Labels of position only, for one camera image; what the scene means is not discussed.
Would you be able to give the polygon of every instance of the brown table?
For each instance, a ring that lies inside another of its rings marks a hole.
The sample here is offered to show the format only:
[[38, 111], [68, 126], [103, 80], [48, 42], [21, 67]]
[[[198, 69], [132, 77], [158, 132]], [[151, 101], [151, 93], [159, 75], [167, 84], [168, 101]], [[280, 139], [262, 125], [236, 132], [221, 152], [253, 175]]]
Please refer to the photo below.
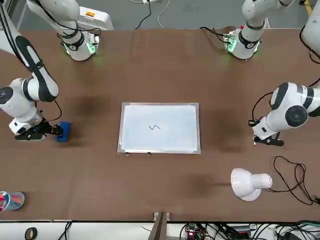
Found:
[[[54, 31], [26, 32], [58, 82], [61, 120], [72, 123], [68, 143], [53, 137], [18, 142], [1, 113], [1, 190], [22, 191], [25, 206], [2, 212], [1, 220], [150, 220], [157, 211], [171, 219], [199, 221], [318, 220], [320, 206], [304, 205], [289, 193], [263, 192], [244, 202], [232, 192], [230, 173], [240, 167], [268, 173], [273, 187], [285, 185], [273, 172], [273, 156], [305, 163], [306, 186], [319, 189], [319, 119], [281, 133], [285, 146], [253, 146], [248, 119], [256, 100], [286, 81], [308, 85], [319, 77], [299, 42], [299, 31], [268, 29], [248, 61], [226, 54], [202, 30], [104, 32], [90, 60], [69, 58]], [[0, 53], [3, 86], [29, 73]], [[117, 153], [122, 102], [198, 102], [201, 155]], [[39, 103], [46, 118], [59, 111]], [[268, 99], [256, 116], [269, 111]], [[294, 184], [294, 168], [279, 163]]]

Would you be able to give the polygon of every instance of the yellow label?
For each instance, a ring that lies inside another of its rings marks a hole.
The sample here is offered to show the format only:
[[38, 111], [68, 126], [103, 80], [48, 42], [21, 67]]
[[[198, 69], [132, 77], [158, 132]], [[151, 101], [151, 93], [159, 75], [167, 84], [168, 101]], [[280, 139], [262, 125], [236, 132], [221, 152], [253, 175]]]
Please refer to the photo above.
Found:
[[94, 17], [96, 14], [94, 12], [87, 11], [85, 15], [90, 16], [90, 17]]

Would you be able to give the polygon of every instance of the whiteboard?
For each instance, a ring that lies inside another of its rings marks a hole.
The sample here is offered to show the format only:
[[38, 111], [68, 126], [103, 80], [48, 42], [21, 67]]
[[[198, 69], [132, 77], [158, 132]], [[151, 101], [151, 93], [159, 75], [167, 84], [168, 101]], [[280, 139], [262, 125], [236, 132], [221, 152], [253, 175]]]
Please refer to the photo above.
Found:
[[200, 154], [198, 103], [123, 103], [119, 153]]

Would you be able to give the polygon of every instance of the lamp shade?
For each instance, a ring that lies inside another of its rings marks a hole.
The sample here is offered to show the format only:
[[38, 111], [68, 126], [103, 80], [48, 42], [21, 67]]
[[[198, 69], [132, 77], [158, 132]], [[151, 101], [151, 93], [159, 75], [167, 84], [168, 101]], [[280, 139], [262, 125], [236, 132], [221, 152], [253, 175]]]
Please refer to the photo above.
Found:
[[272, 178], [266, 173], [252, 174], [243, 168], [235, 168], [231, 172], [231, 186], [234, 194], [244, 200], [256, 200], [261, 189], [272, 186]]

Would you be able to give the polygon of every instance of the green led light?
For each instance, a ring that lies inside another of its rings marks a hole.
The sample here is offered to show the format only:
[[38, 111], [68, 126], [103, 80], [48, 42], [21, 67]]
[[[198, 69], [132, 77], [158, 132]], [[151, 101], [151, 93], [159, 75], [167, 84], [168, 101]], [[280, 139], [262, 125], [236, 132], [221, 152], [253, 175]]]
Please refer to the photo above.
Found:
[[233, 52], [237, 44], [237, 40], [232, 40], [228, 46], [228, 51]]
[[87, 45], [87, 47], [88, 47], [88, 49], [89, 49], [89, 52], [90, 52], [91, 54], [94, 54], [94, 53], [96, 52], [96, 47], [95, 47], [93, 44], [87, 43], [86, 45]]
[[63, 44], [63, 45], [65, 47], [66, 53], [70, 55], [70, 52], [68, 51], [68, 47], [65, 44]]

